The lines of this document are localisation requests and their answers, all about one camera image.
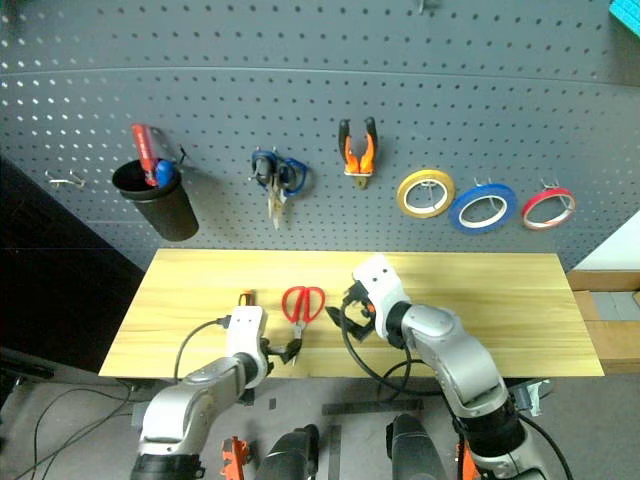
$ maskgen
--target pegboard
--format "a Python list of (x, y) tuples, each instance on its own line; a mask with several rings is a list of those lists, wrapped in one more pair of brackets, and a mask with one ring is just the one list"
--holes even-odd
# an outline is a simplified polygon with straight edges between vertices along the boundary
[[(568, 269), (640, 208), (640, 42), (598, 2), (5, 2), (1, 29), (0, 153), (142, 268), (176, 246), (555, 251)], [(369, 115), (380, 152), (359, 191), (336, 133), (350, 118), (363, 148)], [(133, 122), (189, 155), (190, 240), (163, 241), (111, 185)], [(311, 168), (280, 231), (247, 180), (258, 145)], [(513, 218), (468, 236), (397, 208), (422, 168), (458, 194), (504, 182), (520, 206), (557, 178), (578, 210), (548, 232)], [(51, 190), (45, 170), (70, 169), (85, 188)]]

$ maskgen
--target tape roll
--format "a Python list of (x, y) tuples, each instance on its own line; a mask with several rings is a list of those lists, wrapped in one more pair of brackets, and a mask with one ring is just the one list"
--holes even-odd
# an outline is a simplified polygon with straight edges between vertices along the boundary
[[(463, 218), (465, 210), (484, 199), (493, 199), (500, 203), (495, 215), (479, 222), (465, 220)], [(449, 219), (454, 227), (464, 233), (490, 232), (507, 223), (507, 220), (515, 213), (517, 203), (516, 194), (511, 188), (501, 183), (490, 183), (472, 188), (460, 195), (449, 210)]]
[[(550, 220), (546, 220), (544, 222), (532, 222), (531, 220), (529, 220), (528, 217), (531, 211), (542, 202), (549, 200), (550, 198), (564, 198), (569, 202), (569, 206), (565, 207), (564, 212), (562, 212), (560, 215)], [(522, 222), (524, 223), (524, 226), (530, 230), (548, 230), (550, 228), (557, 227), (558, 225), (569, 220), (575, 210), (576, 197), (573, 196), (573, 193), (571, 193), (566, 188), (550, 188), (549, 190), (545, 190), (544, 192), (540, 192), (537, 195), (534, 195), (527, 201), (525, 206), (522, 208)]]
[[(425, 182), (431, 182), (442, 188), (444, 195), (430, 207), (415, 207), (410, 205), (408, 201), (409, 192), (415, 187), (422, 186)], [(440, 170), (420, 170), (419, 172), (412, 173), (400, 182), (396, 192), (396, 202), (398, 202), (400, 210), (411, 217), (430, 218), (440, 215), (449, 208), (455, 194), (456, 187), (453, 179), (445, 172), (441, 172)]]

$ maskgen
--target black cup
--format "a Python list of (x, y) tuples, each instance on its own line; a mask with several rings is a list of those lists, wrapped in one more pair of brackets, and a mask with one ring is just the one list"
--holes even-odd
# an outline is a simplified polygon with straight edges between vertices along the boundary
[(144, 170), (135, 160), (118, 168), (111, 181), (124, 198), (133, 201), (162, 238), (180, 242), (193, 237), (198, 231), (198, 220), (182, 188), (182, 176), (177, 169), (168, 185), (154, 188), (144, 181)]

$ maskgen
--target white wall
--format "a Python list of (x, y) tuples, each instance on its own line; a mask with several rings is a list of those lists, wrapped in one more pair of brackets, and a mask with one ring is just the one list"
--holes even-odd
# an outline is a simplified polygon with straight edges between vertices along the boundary
[(576, 270), (640, 270), (640, 212), (613, 232)]

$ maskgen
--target wooden tabletop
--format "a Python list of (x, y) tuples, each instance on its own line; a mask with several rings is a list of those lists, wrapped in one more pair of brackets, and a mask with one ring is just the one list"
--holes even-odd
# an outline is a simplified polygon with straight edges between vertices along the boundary
[[(184, 337), (231, 312), (245, 289), (268, 314), (266, 337), (285, 345), (292, 330), (280, 310), (294, 285), (324, 289), (339, 306), (351, 272), (372, 253), (160, 249), (104, 361), (100, 375), (170, 377)], [(388, 253), (413, 303), (450, 308), (491, 351), (507, 377), (597, 376), (602, 368), (555, 254)], [(358, 315), (354, 309), (352, 318)], [(225, 354), (225, 330), (208, 327), (182, 357), (184, 375)], [(372, 333), (356, 348), (384, 372), (403, 353)], [(296, 366), (276, 359), (275, 377), (359, 377), (339, 329), (322, 313), (305, 330)], [(415, 374), (430, 374), (416, 367)]]

